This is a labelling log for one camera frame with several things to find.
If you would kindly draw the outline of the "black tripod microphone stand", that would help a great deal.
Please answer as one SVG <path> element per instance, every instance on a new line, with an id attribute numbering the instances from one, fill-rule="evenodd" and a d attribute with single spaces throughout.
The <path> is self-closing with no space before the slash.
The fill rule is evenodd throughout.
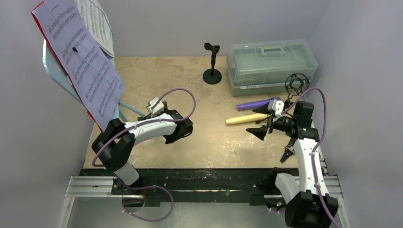
<path id="1" fill-rule="evenodd" d="M 285 90 L 288 94 L 286 104 L 291 104 L 294 96 L 300 96 L 309 88 L 309 79 L 303 73 L 293 73 L 285 80 Z"/>

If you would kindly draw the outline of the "black round-base clamp stand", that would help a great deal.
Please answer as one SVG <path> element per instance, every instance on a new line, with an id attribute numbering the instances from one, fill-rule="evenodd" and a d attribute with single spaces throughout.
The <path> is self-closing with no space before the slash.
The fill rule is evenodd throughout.
<path id="1" fill-rule="evenodd" d="M 204 48 L 207 51 L 211 51 L 211 68 L 207 69 L 203 73 L 203 80 L 205 83 L 209 85 L 218 84 L 222 79 L 222 75 L 221 72 L 215 68 L 215 64 L 216 64 L 216 56 L 220 50 L 220 46 L 212 45 L 207 42 L 204 43 Z"/>

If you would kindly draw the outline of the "cream recorder flute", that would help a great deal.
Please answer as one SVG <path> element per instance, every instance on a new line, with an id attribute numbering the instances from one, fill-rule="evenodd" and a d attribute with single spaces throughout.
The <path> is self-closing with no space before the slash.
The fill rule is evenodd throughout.
<path id="1" fill-rule="evenodd" d="M 250 115 L 227 119 L 225 121 L 225 124 L 226 125 L 245 124 L 245 123 L 250 123 L 250 122 L 261 121 L 261 120 L 266 119 L 267 117 L 268 117 L 267 114 L 250 114 Z"/>

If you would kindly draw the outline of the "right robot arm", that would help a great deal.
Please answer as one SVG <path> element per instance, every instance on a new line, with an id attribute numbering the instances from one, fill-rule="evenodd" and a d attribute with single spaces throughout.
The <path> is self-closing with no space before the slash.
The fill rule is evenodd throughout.
<path id="1" fill-rule="evenodd" d="M 288 103 L 294 107 L 291 117 L 283 115 L 285 104 L 271 100 L 253 109 L 268 116 L 266 125 L 248 128 L 247 132 L 264 140 L 273 130 L 285 132 L 290 137 L 287 152 L 297 157 L 299 180 L 289 173 L 278 173 L 268 178 L 267 188 L 272 193 L 281 192 L 285 200 L 285 222 L 290 228 L 328 228 L 335 219 L 339 204 L 326 187 L 318 155 L 319 133 L 311 126 L 314 105 L 304 101 Z"/>

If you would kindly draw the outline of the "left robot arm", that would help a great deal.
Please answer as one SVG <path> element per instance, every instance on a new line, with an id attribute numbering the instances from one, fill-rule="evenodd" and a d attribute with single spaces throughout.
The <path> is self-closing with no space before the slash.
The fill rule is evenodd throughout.
<path id="1" fill-rule="evenodd" d="M 137 194 L 142 187 L 140 174 L 128 161 L 132 149 L 147 140 L 164 137 L 171 144 L 191 135 L 193 122 L 182 117 L 176 110 L 167 110 L 160 115 L 143 118 L 137 122 L 111 120 L 104 132 L 91 145 L 105 169 L 123 182 L 129 194 Z"/>

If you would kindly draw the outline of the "light blue music stand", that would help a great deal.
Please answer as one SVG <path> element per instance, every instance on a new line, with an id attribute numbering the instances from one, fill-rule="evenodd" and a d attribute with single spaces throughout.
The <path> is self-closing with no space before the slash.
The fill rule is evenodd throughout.
<path id="1" fill-rule="evenodd" d="M 79 101 L 104 130 L 109 121 L 120 117 L 119 107 L 127 104 L 120 100 L 124 83 L 115 71 L 114 62 L 101 53 L 100 48 L 91 47 L 87 53 L 78 48 L 70 49 L 71 69 L 63 70 L 47 41 L 43 42 L 42 61 L 50 78 L 74 99 Z"/>

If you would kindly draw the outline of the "purple microphone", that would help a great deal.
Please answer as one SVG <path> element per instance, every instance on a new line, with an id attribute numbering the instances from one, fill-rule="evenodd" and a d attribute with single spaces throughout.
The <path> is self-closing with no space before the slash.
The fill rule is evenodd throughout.
<path id="1" fill-rule="evenodd" d="M 279 97 L 272 97 L 266 100 L 259 100 L 259 101 L 254 101 L 254 102 L 248 102 L 248 103 L 242 103 L 236 106 L 236 109 L 238 111 L 244 111 L 244 110 L 251 110 L 255 108 L 259 108 L 263 105 L 268 104 L 271 100 L 280 100 Z"/>

